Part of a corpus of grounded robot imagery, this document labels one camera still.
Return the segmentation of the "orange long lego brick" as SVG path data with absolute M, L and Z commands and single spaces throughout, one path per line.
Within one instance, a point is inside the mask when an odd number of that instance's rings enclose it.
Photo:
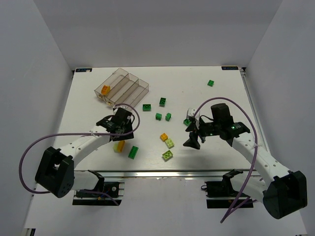
M 121 153 L 125 146 L 125 140 L 121 140 L 117 143 L 116 152 Z

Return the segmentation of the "pale green 2x2 lego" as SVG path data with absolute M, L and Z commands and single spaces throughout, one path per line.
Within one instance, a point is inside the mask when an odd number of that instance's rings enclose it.
M 174 147 L 174 142 L 172 141 L 172 139 L 168 138 L 167 140 L 164 141 L 165 144 L 167 145 L 167 147 L 169 149 L 173 148 Z

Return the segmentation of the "pale green small lego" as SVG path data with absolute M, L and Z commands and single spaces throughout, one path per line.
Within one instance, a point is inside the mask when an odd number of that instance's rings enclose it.
M 113 150 L 114 150 L 114 152 L 118 152 L 118 144 L 117 143 L 114 144 Z

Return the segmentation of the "lime green 2x2 lego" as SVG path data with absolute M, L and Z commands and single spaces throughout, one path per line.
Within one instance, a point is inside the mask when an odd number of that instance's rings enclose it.
M 171 152 L 171 150 L 168 150 L 162 154 L 162 158 L 165 162 L 171 159 L 172 157 L 173 157 L 173 153 Z

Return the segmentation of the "orange round printed lego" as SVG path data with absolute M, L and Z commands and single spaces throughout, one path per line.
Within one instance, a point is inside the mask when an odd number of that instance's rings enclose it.
M 104 85 L 101 89 L 101 94 L 107 95 L 110 92 L 110 90 L 111 90 L 110 86 Z

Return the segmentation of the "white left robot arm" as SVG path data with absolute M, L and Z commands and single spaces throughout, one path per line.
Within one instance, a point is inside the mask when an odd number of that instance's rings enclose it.
M 47 148 L 35 174 L 36 183 L 57 198 L 64 197 L 71 190 L 101 194 L 104 177 L 95 171 L 77 171 L 75 168 L 99 147 L 111 141 L 132 139 L 132 119 L 132 112 L 118 107 L 113 115 L 98 121 L 75 141 L 60 148 Z

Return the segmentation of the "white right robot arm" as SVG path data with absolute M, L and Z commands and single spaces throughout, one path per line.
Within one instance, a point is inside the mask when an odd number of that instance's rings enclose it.
M 254 131 L 242 122 L 235 122 L 225 103 L 211 106 L 211 112 L 212 121 L 205 122 L 197 109 L 188 109 L 187 119 L 190 125 L 186 131 L 189 139 L 183 145 L 200 149 L 200 144 L 205 142 L 206 137 L 219 136 L 254 164 L 253 168 L 262 177 L 262 180 L 258 180 L 241 170 L 232 170 L 223 175 L 221 187 L 215 189 L 215 195 L 242 192 L 263 203 L 275 219 L 281 219 L 307 206 L 307 180 L 301 171 L 291 171 L 258 146 Z

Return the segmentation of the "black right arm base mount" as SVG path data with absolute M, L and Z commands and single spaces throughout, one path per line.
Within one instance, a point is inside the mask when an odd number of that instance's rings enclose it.
M 206 194 L 207 209 L 228 209 L 238 191 L 232 189 L 230 179 L 239 174 L 247 175 L 248 169 L 203 171 L 204 183 L 200 187 Z

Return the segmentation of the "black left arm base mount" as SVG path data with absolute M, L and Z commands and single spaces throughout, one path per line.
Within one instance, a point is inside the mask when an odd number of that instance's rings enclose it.
M 95 171 L 75 171 L 72 190 L 74 206 L 118 207 L 124 196 L 125 182 Z

